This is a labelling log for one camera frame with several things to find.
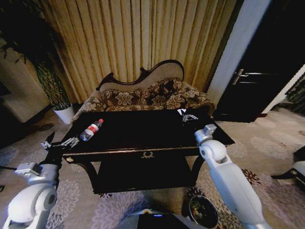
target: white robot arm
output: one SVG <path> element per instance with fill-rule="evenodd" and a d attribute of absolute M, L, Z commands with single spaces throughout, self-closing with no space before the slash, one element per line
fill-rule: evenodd
<path fill-rule="evenodd" d="M 29 186 L 18 193 L 8 207 L 4 229 L 44 229 L 52 207 L 57 200 L 61 150 L 75 146 L 79 139 L 70 138 L 64 143 L 54 143 L 52 133 L 41 144 L 48 151 L 40 165 L 20 164 L 15 173 L 26 178 Z"/>
<path fill-rule="evenodd" d="M 194 135 L 222 199 L 245 229 L 271 229 L 264 219 L 261 201 L 242 170 L 231 161 L 225 146 L 212 140 L 215 129 L 213 124 L 206 125 Z"/>

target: carpet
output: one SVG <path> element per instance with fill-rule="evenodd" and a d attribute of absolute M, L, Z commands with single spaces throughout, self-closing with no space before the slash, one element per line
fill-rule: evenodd
<path fill-rule="evenodd" d="M 253 123 L 218 122 L 236 142 L 227 148 L 228 155 L 243 170 L 263 205 L 266 221 L 275 229 L 305 228 L 305 193 L 293 179 L 272 180 L 270 175 L 289 170 L 293 152 L 305 145 L 305 118 L 286 109 L 270 111 Z M 53 131 L 60 141 L 70 126 L 63 124 L 53 111 L 38 123 L 35 133 L 0 149 L 0 165 L 16 167 L 22 162 L 40 162 L 46 152 L 40 142 Z M 188 157 L 191 165 L 195 157 Z M 0 169 L 0 226 L 7 217 L 7 206 L 25 188 L 26 181 L 10 170 Z M 52 209 L 48 229 L 113 229 L 128 214 L 143 208 L 181 214 L 183 203 L 195 194 L 206 195 L 219 213 L 219 229 L 242 228 L 239 220 L 221 200 L 208 167 L 201 168 L 197 184 L 191 188 L 169 188 L 94 195 L 85 171 L 63 161 L 60 170 L 58 200 Z"/>

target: floral upholstery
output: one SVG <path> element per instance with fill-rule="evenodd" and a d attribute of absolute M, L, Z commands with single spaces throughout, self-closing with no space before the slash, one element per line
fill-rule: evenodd
<path fill-rule="evenodd" d="M 71 123 L 74 123 L 83 112 L 101 112 L 105 111 L 106 108 L 107 104 L 102 99 L 91 96 L 71 119 Z"/>
<path fill-rule="evenodd" d="M 102 98 L 107 106 L 127 106 L 139 104 L 140 97 L 140 89 L 136 89 L 133 92 L 120 92 L 117 90 L 106 90 L 102 92 Z"/>
<path fill-rule="evenodd" d="M 199 92 L 177 78 L 167 78 L 153 83 L 141 93 L 140 89 L 122 92 L 108 89 L 95 91 L 73 117 L 71 123 L 78 119 L 82 112 L 101 111 L 139 111 L 162 109 L 206 108 L 212 115 L 215 105 Z"/>
<path fill-rule="evenodd" d="M 163 110 L 164 106 L 130 105 L 130 106 L 111 106 L 106 111 L 149 111 Z"/>
<path fill-rule="evenodd" d="M 143 92 L 140 104 L 164 106 L 169 97 L 181 88 L 179 79 L 164 79 L 152 84 Z"/>
<path fill-rule="evenodd" d="M 192 109 L 207 106 L 208 114 L 211 115 L 215 109 L 215 104 L 206 98 L 206 94 L 199 92 L 196 88 L 191 86 L 180 89 L 178 92 L 173 93 L 167 100 L 166 109 Z"/>

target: plastic water bottle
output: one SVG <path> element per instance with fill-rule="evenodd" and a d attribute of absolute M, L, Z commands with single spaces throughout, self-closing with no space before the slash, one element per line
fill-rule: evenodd
<path fill-rule="evenodd" d="M 88 126 L 87 129 L 85 129 L 80 134 L 80 139 L 83 141 L 89 141 L 90 138 L 99 130 L 99 128 L 102 126 L 102 123 L 104 122 L 103 119 L 99 119 L 98 121 L 92 123 L 90 126 Z"/>

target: beige curtain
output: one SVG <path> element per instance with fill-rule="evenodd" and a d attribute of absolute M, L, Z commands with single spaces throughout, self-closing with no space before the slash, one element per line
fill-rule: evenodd
<path fill-rule="evenodd" d="M 236 0 L 41 0 L 61 35 L 60 58 L 78 102 L 110 72 L 122 82 L 175 59 L 199 90 L 209 72 Z"/>

